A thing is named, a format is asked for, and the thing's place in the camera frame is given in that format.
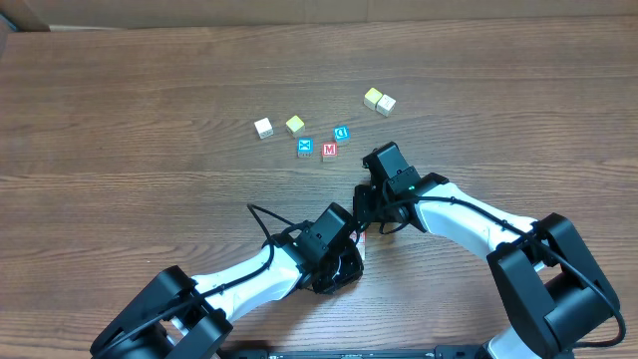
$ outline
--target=yellow cube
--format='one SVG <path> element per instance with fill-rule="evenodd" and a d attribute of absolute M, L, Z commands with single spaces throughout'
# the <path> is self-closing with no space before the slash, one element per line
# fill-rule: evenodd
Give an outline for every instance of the yellow cube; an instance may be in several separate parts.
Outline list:
<path fill-rule="evenodd" d="M 363 98 L 363 104 L 366 105 L 370 110 L 375 111 L 377 109 L 377 103 L 379 102 L 379 100 L 381 100 L 382 97 L 383 94 L 380 93 L 379 90 L 372 88 Z"/>
<path fill-rule="evenodd" d="M 286 129 L 292 135 L 293 138 L 298 138 L 303 134 L 305 125 L 298 116 L 293 116 L 292 119 L 286 122 Z"/>

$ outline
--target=wooden tabletop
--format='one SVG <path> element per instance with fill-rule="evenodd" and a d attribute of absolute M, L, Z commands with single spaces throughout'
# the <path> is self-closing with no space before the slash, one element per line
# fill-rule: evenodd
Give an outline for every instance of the wooden tabletop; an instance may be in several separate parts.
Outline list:
<path fill-rule="evenodd" d="M 369 177 L 361 158 L 395 141 L 421 174 L 498 208 L 570 218 L 629 324 L 622 345 L 577 356 L 635 358 L 637 39 L 635 17 L 10 34 L 0 357 L 88 358 L 162 269 L 208 273 L 254 255 L 264 236 L 247 202 L 294 221 L 331 201 L 351 208 Z M 397 99 L 390 118 L 363 106 L 371 87 Z M 297 159 L 293 115 L 315 144 L 349 126 L 350 145 L 334 163 Z M 275 135 L 260 140 L 264 117 Z M 358 283 L 266 304 L 228 342 L 430 348 L 508 325 L 481 258 L 413 228 L 376 230 Z"/>

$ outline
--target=blue block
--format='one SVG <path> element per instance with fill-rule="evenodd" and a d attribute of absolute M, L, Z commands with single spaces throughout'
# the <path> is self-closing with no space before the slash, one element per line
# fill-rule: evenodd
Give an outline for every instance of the blue block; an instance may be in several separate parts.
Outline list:
<path fill-rule="evenodd" d="M 297 157 L 312 156 L 312 139 L 297 140 Z"/>
<path fill-rule="evenodd" d="M 346 146 L 350 141 L 350 130 L 347 126 L 336 127 L 335 130 L 335 142 L 339 146 Z"/>

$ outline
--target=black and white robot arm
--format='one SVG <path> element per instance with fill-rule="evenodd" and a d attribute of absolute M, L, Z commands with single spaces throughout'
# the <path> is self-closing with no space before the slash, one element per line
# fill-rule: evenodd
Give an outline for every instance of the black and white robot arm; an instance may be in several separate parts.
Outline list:
<path fill-rule="evenodd" d="M 482 347 L 480 358 L 559 358 L 611 316 L 625 334 L 620 303 L 569 220 L 506 213 L 463 193 L 448 179 L 423 178 L 394 143 L 363 159 L 370 184 L 355 187 L 354 215 L 336 203 L 315 222 L 268 234 L 251 259 L 220 272 L 189 278 L 178 267 L 160 273 L 98 336 L 94 359 L 207 359 L 232 324 L 257 306 L 299 288 L 332 293 L 358 279 L 363 262 L 349 238 L 371 222 L 411 224 L 444 236 L 486 260 L 511 327 Z M 293 238 L 290 233 L 299 230 Z M 561 264 L 543 283 L 537 271 Z M 170 320 L 183 338 L 174 343 L 160 322 Z"/>

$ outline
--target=wire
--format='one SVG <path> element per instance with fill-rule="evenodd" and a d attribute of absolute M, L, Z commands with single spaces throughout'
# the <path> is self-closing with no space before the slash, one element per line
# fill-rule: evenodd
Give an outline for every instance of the wire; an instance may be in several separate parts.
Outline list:
<path fill-rule="evenodd" d="M 270 232 L 268 231 L 268 228 L 266 228 L 266 225 L 263 223 L 263 221 L 261 220 L 261 218 L 259 217 L 259 215 L 257 215 L 257 213 L 255 212 L 255 210 L 259 210 L 262 211 L 268 215 L 271 215 L 279 220 L 281 220 L 282 222 L 290 225 L 290 227 L 286 228 L 283 232 L 291 232 L 295 229 L 290 229 L 291 227 L 294 227 L 296 229 L 299 229 L 298 227 L 303 227 L 303 224 L 306 224 L 308 221 L 304 221 L 302 223 L 298 223 L 295 224 L 293 222 L 291 222 L 290 220 L 279 216 L 273 212 L 271 212 L 268 209 L 264 209 L 258 205 L 254 205 L 252 203 L 249 203 L 246 205 L 248 207 L 248 210 L 250 211 L 250 213 L 252 214 L 252 216 L 255 218 L 255 220 L 257 221 L 257 224 L 259 224 L 259 226 L 261 227 L 261 230 L 263 230 L 264 234 L 266 235 L 266 239 L 268 242 L 268 245 L 270 247 L 270 252 L 268 254 L 268 259 L 266 260 L 265 263 L 263 263 L 263 265 L 261 267 L 259 267 L 258 269 L 256 269 L 255 271 L 248 273 L 242 277 L 239 277 L 237 279 L 234 279 L 228 283 L 225 284 L 221 284 L 217 287 L 214 287 L 210 290 L 207 290 L 203 293 L 200 293 L 198 295 L 193 296 L 193 298 L 181 303 L 181 304 L 176 304 L 176 303 L 170 303 L 169 306 L 164 310 L 161 311 L 159 313 L 159 315 L 157 315 L 155 318 L 148 320 L 147 322 L 145 322 L 144 324 L 138 326 L 136 329 L 130 331 L 129 333 L 127 333 L 126 335 L 124 335 L 123 337 L 121 337 L 120 339 L 114 341 L 113 343 L 111 343 L 109 346 L 107 346 L 106 348 L 102 349 L 100 352 L 98 352 L 97 355 L 95 355 L 93 357 L 93 359 L 100 359 L 102 357 L 104 357 L 109 351 L 111 351 L 113 348 L 115 348 L 116 346 L 124 343 L 126 340 L 138 335 L 140 332 L 144 331 L 145 329 L 151 327 L 152 325 L 159 323 L 160 321 L 162 321 L 163 319 L 166 318 L 166 320 L 170 319 L 171 317 L 175 316 L 177 313 L 179 313 L 180 311 L 186 309 L 187 307 L 191 306 L 191 305 L 195 305 L 198 304 L 200 302 L 203 302 L 206 297 L 209 297 L 211 295 L 223 292 L 226 289 L 230 289 L 235 285 L 241 284 L 247 280 L 250 280 L 254 277 L 256 277 L 257 275 L 261 274 L 264 270 L 268 269 L 270 267 L 270 264 L 272 263 L 272 260 L 274 259 L 275 256 L 275 245 L 274 245 L 274 240 L 272 239 L 272 236 L 270 235 Z"/>
<path fill-rule="evenodd" d="M 574 346 L 573 346 L 574 348 L 608 348 L 608 347 L 612 347 L 614 345 L 620 344 L 625 339 L 625 336 L 627 335 L 627 325 L 625 323 L 625 319 L 623 318 L 622 314 L 620 313 L 620 310 L 616 309 L 616 307 L 613 305 L 611 300 L 609 300 L 609 298 L 607 298 L 607 296 L 598 288 L 597 285 L 595 285 L 591 280 L 589 280 L 589 278 L 587 278 L 578 269 L 576 269 L 573 265 L 571 265 L 560 254 L 558 254 L 558 253 L 554 252 L 553 250 L 551 250 L 551 248 L 549 248 L 548 245 L 545 245 L 545 244 L 539 242 L 538 240 L 533 238 L 531 235 L 529 235 L 529 233 L 527 233 L 527 232 L 525 232 L 525 231 L 523 231 L 521 229 L 516 228 L 515 226 L 511 225 L 510 223 L 508 223 L 506 220 L 498 218 L 494 214 L 491 214 L 489 211 L 477 206 L 474 203 L 471 203 L 471 202 L 468 202 L 468 201 L 465 201 L 465 200 L 462 200 L 462 199 L 457 199 L 455 197 L 417 196 L 417 197 L 408 198 L 408 199 L 400 199 L 400 200 L 394 201 L 392 203 L 389 203 L 389 204 L 379 208 L 375 212 L 375 215 L 372 215 L 371 217 L 374 218 L 376 215 L 383 213 L 385 210 L 388 210 L 390 208 L 399 206 L 401 204 L 416 203 L 416 202 L 419 202 L 419 201 L 422 201 L 422 200 L 426 200 L 426 201 L 442 201 L 442 202 L 448 202 L 448 203 L 452 203 L 452 204 L 460 204 L 460 205 L 463 205 L 465 207 L 468 207 L 468 208 L 474 210 L 475 212 L 483 215 L 484 217 L 486 217 L 488 219 L 493 220 L 494 222 L 496 222 L 497 224 L 499 224 L 503 228 L 505 228 L 505 229 L 507 229 L 507 230 L 509 230 L 511 232 L 514 232 L 514 233 L 524 237 L 525 239 L 527 239 L 527 241 L 529 241 L 536 248 L 542 250 L 545 254 L 549 255 L 550 257 L 555 258 L 566 270 L 568 270 L 574 276 L 578 277 L 578 279 L 582 280 L 594 293 L 596 293 L 596 295 L 598 295 L 598 297 L 600 299 L 602 299 L 602 301 L 605 302 L 605 304 L 611 309 L 611 311 L 613 313 L 613 316 L 616 318 L 616 321 L 618 322 L 618 334 L 616 335 L 616 337 L 614 339 L 611 339 L 611 340 L 605 340 L 605 341 L 600 341 L 600 342 L 576 342 L 574 344 Z M 402 223 L 402 225 L 397 227 L 396 230 L 391 230 L 390 232 L 395 232 L 395 231 L 398 231 L 399 229 L 402 229 L 404 227 L 403 224 L 405 224 L 405 223 Z"/>

